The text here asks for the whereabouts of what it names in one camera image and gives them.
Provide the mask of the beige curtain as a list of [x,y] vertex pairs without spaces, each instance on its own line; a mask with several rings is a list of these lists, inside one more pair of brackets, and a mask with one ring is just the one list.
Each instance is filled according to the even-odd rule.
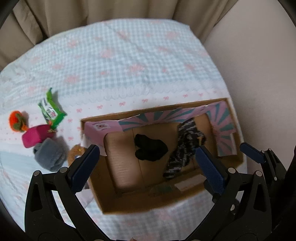
[[236,1],[10,1],[1,22],[1,69],[45,39],[119,18],[172,19],[205,42]]

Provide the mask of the grey fluffy sock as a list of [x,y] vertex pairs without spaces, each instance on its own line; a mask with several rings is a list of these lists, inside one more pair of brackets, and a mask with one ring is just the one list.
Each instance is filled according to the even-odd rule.
[[33,153],[37,163],[50,172],[57,172],[66,161],[64,148],[51,138],[36,144]]

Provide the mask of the brown donut keychain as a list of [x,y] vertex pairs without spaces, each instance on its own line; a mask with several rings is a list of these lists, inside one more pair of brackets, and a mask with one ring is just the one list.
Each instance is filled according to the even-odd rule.
[[71,165],[76,158],[81,157],[84,154],[85,150],[86,149],[84,147],[81,147],[81,145],[74,145],[73,148],[68,152],[68,165]]

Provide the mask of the small black sock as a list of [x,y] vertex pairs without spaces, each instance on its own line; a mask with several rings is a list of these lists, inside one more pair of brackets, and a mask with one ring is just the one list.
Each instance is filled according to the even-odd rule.
[[142,134],[136,134],[134,143],[138,147],[135,151],[135,156],[142,161],[158,161],[169,150],[168,146],[162,140],[155,140]]

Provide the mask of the blue checkered bed sheet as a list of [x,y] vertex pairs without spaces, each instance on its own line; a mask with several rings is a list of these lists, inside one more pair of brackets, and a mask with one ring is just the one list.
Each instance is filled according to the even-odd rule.
[[80,142],[83,118],[230,97],[200,40],[176,21],[104,21],[36,45],[1,71],[1,200],[19,227],[40,165],[9,115],[24,111],[30,126],[43,124],[38,104],[49,89],[66,113],[58,136],[69,148]]

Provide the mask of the green snack packet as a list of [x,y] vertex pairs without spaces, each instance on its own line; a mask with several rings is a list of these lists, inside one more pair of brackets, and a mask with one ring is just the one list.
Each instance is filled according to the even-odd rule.
[[46,92],[46,96],[38,103],[46,123],[55,130],[62,120],[67,116],[53,99],[52,89]]

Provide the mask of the orange knitted fruit toy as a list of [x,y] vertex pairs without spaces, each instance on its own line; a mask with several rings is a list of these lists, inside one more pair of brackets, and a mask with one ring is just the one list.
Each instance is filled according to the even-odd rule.
[[18,110],[11,112],[9,116],[9,125],[14,132],[23,133],[28,130],[26,119]]

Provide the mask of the magenta pouch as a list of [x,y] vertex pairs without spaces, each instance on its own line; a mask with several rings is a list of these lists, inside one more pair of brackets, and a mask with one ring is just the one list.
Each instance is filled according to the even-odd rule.
[[52,138],[55,130],[50,125],[39,125],[29,128],[22,135],[22,142],[25,148],[31,148],[38,143],[42,143],[46,138]]

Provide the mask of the pink teal cardboard box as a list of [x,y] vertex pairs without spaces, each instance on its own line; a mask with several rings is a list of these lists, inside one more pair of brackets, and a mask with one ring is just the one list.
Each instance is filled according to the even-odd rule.
[[[160,106],[81,120],[84,145],[95,144],[100,156],[89,184],[105,214],[148,211],[189,198],[203,190],[204,177],[198,162],[190,158],[177,177],[163,174],[177,147],[178,126],[193,118],[208,151],[227,167],[244,162],[237,118],[227,98]],[[137,134],[166,144],[166,154],[151,162],[135,156]]]

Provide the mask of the black white patterned cloth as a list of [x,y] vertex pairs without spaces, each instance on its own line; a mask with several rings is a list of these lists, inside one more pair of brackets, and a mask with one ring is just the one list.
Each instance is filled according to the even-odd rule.
[[170,154],[163,177],[169,180],[180,175],[182,168],[187,166],[195,155],[196,149],[205,142],[206,137],[198,130],[194,118],[179,124],[177,146]]

